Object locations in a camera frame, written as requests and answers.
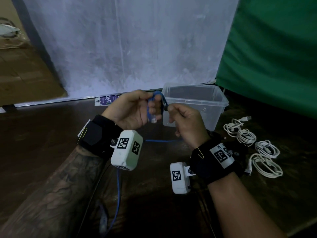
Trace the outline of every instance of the black wrist strap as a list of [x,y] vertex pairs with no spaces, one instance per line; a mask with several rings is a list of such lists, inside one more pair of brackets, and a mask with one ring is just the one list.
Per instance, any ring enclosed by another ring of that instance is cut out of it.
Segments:
[[238,176],[243,174],[242,167],[226,147],[212,139],[192,152],[190,167],[206,184],[219,180],[231,172],[236,172]]
[[117,139],[122,131],[112,120],[97,115],[85,126],[77,143],[93,154],[109,159],[114,151],[110,147],[111,140]]

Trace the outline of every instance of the hand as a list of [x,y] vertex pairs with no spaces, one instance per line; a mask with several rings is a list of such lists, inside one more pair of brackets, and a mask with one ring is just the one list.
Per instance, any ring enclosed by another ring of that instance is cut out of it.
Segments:
[[147,123],[147,107],[149,113],[160,120],[161,96],[157,94],[154,101],[147,101],[153,93],[142,90],[124,93],[106,108],[102,116],[115,122],[122,129],[137,129]]
[[168,106],[169,122],[176,122],[175,135],[181,136],[191,147],[197,148],[210,140],[198,110],[187,105],[173,103]]

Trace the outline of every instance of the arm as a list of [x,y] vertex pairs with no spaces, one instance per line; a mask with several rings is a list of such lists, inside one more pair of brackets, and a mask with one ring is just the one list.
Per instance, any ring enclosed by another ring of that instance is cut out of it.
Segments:
[[224,237],[287,237],[235,173],[208,185]]
[[[192,148],[210,137],[198,110],[170,104],[169,122],[176,122],[176,136]],[[256,203],[235,173],[208,184],[224,237],[287,237]]]
[[[137,129],[149,113],[161,115],[161,96],[141,90],[125,93],[102,114],[122,129]],[[113,149],[109,147],[108,158]],[[63,238],[77,235],[89,198],[105,166],[103,160],[77,146],[46,183],[29,196],[10,216],[0,237]]]
[[4,224],[1,237],[70,237],[78,229],[105,162],[77,146]]

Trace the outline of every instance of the white backdrop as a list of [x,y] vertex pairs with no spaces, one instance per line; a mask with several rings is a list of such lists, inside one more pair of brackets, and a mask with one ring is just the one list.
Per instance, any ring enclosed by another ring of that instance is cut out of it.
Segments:
[[238,4],[238,0],[23,1],[67,99],[162,88],[166,82],[213,80]]

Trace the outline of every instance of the clear plastic container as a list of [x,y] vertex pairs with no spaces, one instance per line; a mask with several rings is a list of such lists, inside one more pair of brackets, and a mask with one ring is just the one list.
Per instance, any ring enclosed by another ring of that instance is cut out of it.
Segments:
[[[210,131],[215,130],[220,114],[229,105],[228,99],[215,85],[166,83],[162,93],[168,104],[182,103],[199,110],[205,127]],[[164,111],[163,124],[175,127],[175,122],[169,123],[168,119],[169,113]]]

